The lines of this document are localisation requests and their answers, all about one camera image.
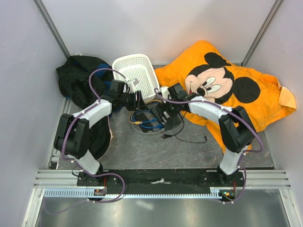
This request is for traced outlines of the black network switch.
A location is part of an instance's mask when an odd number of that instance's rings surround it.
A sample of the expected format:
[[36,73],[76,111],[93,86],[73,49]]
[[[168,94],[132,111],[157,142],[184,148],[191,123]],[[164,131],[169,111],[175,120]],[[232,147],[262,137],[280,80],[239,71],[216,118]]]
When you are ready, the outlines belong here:
[[165,104],[159,103],[153,106],[151,112],[166,131],[172,130],[181,123],[179,113],[167,107]]

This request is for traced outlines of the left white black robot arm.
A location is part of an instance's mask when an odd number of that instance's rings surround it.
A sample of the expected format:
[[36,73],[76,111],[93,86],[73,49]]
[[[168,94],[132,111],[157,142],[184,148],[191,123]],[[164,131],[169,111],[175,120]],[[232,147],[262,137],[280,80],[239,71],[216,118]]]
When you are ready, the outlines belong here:
[[113,108],[124,106],[129,111],[146,110],[140,90],[135,91],[138,79],[127,82],[113,80],[106,96],[98,98],[92,105],[75,114],[60,117],[54,139],[54,148],[75,161],[93,186],[104,181],[101,164],[89,150],[89,130],[102,118],[108,117]]

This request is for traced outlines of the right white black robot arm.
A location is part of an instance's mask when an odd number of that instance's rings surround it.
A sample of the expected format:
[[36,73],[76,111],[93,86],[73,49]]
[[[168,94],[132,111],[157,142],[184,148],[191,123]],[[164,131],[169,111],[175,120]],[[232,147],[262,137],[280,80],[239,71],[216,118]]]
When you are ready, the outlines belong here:
[[195,92],[188,94],[179,83],[171,87],[161,87],[156,94],[162,95],[161,98],[173,110],[204,117],[219,126],[226,150],[219,164],[217,181],[222,186],[232,183],[243,152],[257,135],[246,110],[241,106],[231,108],[216,104]]

